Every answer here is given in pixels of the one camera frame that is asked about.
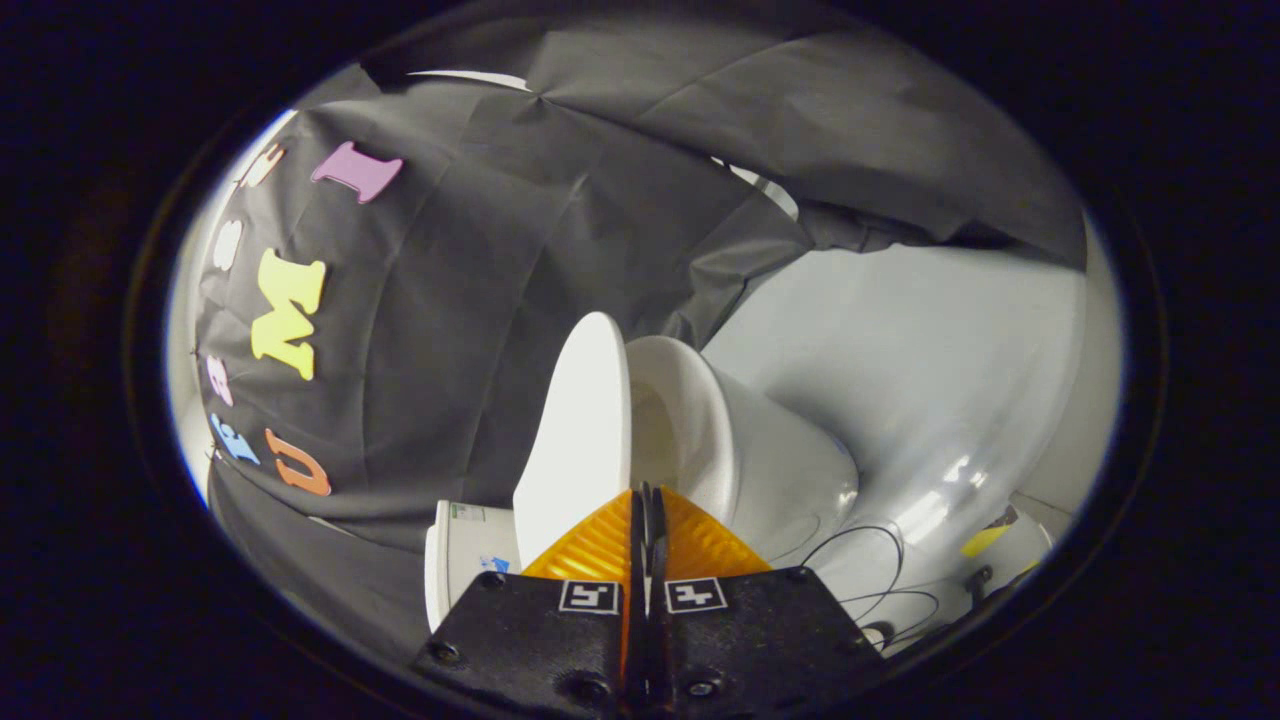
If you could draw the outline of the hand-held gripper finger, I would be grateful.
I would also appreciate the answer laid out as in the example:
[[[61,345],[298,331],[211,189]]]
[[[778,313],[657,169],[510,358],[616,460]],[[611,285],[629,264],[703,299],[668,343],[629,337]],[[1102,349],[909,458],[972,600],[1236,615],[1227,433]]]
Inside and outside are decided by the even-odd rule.
[[[646,671],[644,505],[609,497],[520,571],[465,584],[413,674],[489,717],[622,717]]]
[[[768,568],[667,488],[646,491],[646,701],[657,717],[819,717],[887,662],[814,570]]]

